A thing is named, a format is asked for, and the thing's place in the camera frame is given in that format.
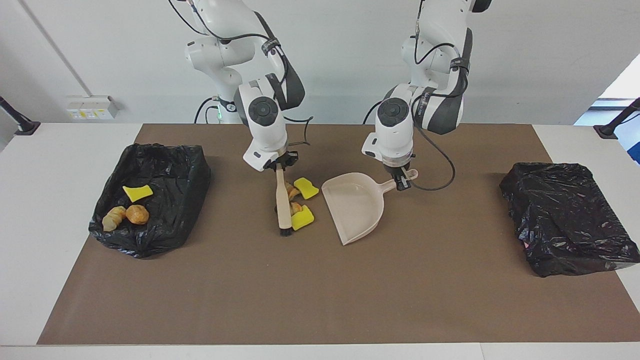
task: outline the black plastic bag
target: black plastic bag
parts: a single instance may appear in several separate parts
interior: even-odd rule
[[[184,244],[202,208],[211,170],[201,146],[128,146],[107,180],[89,223],[89,232],[104,246],[134,258],[145,258]],[[122,186],[149,185],[153,195],[135,202],[149,212],[145,225],[126,218],[111,232],[102,230],[102,218],[116,206],[132,203]]]
[[[517,163],[500,189],[536,274],[584,275],[640,263],[636,244],[586,167]]]

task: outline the wall socket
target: wall socket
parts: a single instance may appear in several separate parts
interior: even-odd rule
[[[67,113],[74,120],[113,120],[118,108],[110,96],[68,96]]]

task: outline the yellow sponge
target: yellow sponge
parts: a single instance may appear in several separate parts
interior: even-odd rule
[[[311,181],[305,179],[304,177],[299,178],[293,182],[293,186],[295,186],[302,193],[302,197],[307,199],[311,199],[316,196],[320,190],[316,188]]]
[[[316,218],[314,214],[309,210],[307,205],[302,205],[302,211],[293,214],[291,217],[291,225],[295,231],[311,224]]]
[[[136,202],[144,197],[154,194],[149,185],[142,186],[141,188],[128,188],[123,186],[122,189],[127,194],[131,202]]]

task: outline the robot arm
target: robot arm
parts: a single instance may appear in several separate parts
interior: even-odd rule
[[[400,191],[410,187],[404,170],[413,156],[413,126],[443,135],[460,123],[473,45],[467,16],[485,11],[490,3],[420,0],[416,34],[402,46],[411,83],[386,94],[376,114],[376,132],[362,147],[365,155],[383,163]]]
[[[287,151],[282,110],[295,108],[305,91],[293,66],[262,16],[242,0],[187,0],[201,33],[211,35],[187,45],[186,56],[196,70],[209,75],[219,92],[225,122],[242,121],[253,141],[244,160],[258,171],[291,166],[297,153]],[[273,72],[243,82],[229,66],[252,60],[258,47]]]

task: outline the brown table mat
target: brown table mat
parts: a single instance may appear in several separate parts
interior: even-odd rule
[[[310,126],[293,181],[388,175],[360,154],[370,126]],[[302,126],[289,127],[291,141]],[[433,138],[458,168],[439,192],[385,196],[368,237],[343,247],[322,195],[316,222],[278,235],[273,172],[242,161],[244,126],[144,125],[136,141],[200,144],[214,170],[189,240],[136,260],[92,238],[38,344],[318,344],[640,341],[615,272],[541,279],[525,262],[498,183],[517,161],[550,161],[531,126],[462,125]],[[446,161],[415,137],[417,182]]]

